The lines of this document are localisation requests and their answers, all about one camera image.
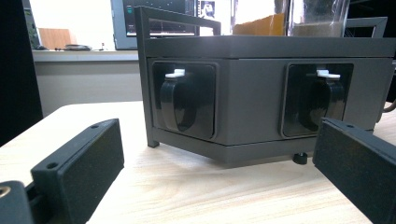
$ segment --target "handle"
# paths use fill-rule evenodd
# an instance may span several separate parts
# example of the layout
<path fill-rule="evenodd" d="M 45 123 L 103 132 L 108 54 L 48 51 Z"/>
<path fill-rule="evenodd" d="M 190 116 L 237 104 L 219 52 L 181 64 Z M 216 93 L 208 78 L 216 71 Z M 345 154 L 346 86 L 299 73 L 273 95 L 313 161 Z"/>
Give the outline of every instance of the handle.
<path fill-rule="evenodd" d="M 168 129 L 178 131 L 176 114 L 175 114 L 175 91 L 177 81 L 165 80 L 161 86 L 161 111 L 163 112 L 163 121 Z"/>
<path fill-rule="evenodd" d="M 149 34 L 149 20 L 155 21 L 169 21 L 177 24 L 194 25 L 198 27 L 213 28 L 213 35 L 221 34 L 221 23 L 218 21 L 206 20 L 199 17 L 193 17 L 181 13 L 160 10 L 151 7 L 135 7 L 134 8 L 136 19 L 136 35 L 137 40 L 148 39 Z"/>
<path fill-rule="evenodd" d="M 317 131 L 321 118 L 342 119 L 345 91 L 340 76 L 318 70 L 318 79 L 312 84 L 306 107 L 300 109 L 299 120 L 310 131 Z"/>
<path fill-rule="evenodd" d="M 160 101 L 163 121 L 168 129 L 177 132 L 188 130 L 195 122 L 193 87 L 184 77 L 184 70 L 176 69 L 165 75 L 161 86 Z"/>

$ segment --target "wooden table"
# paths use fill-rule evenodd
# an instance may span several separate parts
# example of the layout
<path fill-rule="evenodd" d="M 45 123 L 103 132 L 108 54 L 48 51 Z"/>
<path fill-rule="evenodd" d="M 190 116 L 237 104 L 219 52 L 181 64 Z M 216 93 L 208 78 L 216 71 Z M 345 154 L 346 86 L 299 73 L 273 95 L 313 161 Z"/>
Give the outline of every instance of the wooden table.
<path fill-rule="evenodd" d="M 141 102 L 64 106 L 0 148 L 0 182 L 30 169 L 88 126 L 120 119 L 125 168 L 89 223 L 370 223 L 317 170 L 278 159 L 226 165 L 161 144 L 147 147 Z M 396 143 L 396 111 L 375 135 Z"/>

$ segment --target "black device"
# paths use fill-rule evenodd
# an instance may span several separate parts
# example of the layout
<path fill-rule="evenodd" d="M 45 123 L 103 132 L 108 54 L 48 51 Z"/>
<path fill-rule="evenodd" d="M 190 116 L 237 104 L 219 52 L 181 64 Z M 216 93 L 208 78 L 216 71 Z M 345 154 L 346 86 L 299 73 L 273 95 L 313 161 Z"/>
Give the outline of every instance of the black device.
<path fill-rule="evenodd" d="M 320 123 L 315 166 L 373 223 L 396 222 L 396 147 L 336 119 Z"/>
<path fill-rule="evenodd" d="M 33 182 L 0 183 L 3 223 L 86 223 L 123 168 L 118 119 L 88 127 L 37 164 Z"/>
<path fill-rule="evenodd" d="M 215 21 L 135 12 L 150 147 L 256 160 L 313 151 L 323 116 L 368 131 L 380 120 L 393 38 L 219 35 Z M 214 36 L 150 38 L 149 19 L 211 27 Z"/>
<path fill-rule="evenodd" d="M 0 146 L 43 119 L 22 0 L 0 2 Z"/>

